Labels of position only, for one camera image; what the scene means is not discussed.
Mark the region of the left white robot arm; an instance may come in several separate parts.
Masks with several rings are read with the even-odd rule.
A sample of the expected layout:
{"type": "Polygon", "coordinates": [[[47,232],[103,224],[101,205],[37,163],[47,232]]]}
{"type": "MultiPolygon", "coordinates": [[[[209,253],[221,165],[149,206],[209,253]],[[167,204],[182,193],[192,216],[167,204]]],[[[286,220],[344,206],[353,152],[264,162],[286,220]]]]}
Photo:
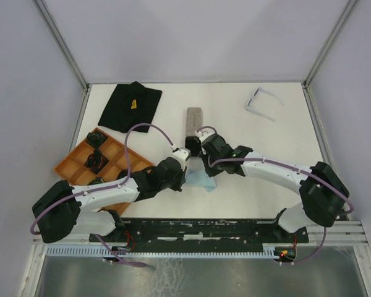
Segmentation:
{"type": "Polygon", "coordinates": [[[30,231],[46,244],[56,243],[71,234],[98,234],[110,241],[124,236],[119,215],[106,207],[154,198],[171,189],[180,192],[185,182],[186,161],[168,157],[124,178],[89,186],[55,183],[32,207],[35,221],[30,231]]]}

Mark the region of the grey glasses case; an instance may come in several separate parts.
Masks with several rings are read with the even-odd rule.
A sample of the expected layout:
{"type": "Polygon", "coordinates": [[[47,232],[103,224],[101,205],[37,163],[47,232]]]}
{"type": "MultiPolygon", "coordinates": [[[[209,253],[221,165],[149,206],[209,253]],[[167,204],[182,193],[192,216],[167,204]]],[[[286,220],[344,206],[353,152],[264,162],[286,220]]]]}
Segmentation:
{"type": "Polygon", "coordinates": [[[186,113],[185,136],[195,136],[195,131],[202,127],[203,114],[200,107],[188,107],[186,113]]]}

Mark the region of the blue cloth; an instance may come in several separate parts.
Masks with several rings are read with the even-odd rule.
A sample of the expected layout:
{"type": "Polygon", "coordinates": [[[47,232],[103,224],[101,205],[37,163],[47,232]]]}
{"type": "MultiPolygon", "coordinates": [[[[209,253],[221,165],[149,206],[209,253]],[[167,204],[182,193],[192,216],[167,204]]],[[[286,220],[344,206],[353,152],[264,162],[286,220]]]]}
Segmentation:
{"type": "Polygon", "coordinates": [[[195,187],[202,187],[207,192],[217,188],[214,178],[209,177],[204,170],[190,170],[185,176],[186,184],[195,187]]]}

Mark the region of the black rectangular case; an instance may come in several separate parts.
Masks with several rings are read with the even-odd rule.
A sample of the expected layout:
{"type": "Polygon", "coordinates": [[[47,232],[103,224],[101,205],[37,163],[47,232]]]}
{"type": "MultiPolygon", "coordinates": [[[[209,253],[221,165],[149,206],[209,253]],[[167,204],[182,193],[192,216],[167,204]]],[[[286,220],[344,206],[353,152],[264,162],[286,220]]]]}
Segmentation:
{"type": "Polygon", "coordinates": [[[185,148],[190,151],[191,157],[198,158],[202,153],[201,141],[197,136],[186,136],[185,148]]]}

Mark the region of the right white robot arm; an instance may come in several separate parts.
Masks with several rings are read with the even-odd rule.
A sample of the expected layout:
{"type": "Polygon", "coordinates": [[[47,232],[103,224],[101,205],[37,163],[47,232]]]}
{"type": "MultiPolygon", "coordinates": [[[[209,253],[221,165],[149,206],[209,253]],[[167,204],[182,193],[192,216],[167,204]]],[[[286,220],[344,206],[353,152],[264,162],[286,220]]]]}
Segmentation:
{"type": "Polygon", "coordinates": [[[329,228],[343,212],[349,191],[330,165],[322,161],[314,166],[283,163],[249,147],[232,148],[214,131],[198,131],[195,135],[200,141],[200,157],[210,177],[225,172],[262,179],[300,196],[298,204],[282,209],[275,217],[271,227],[275,240],[285,242],[309,225],[329,228]]]}

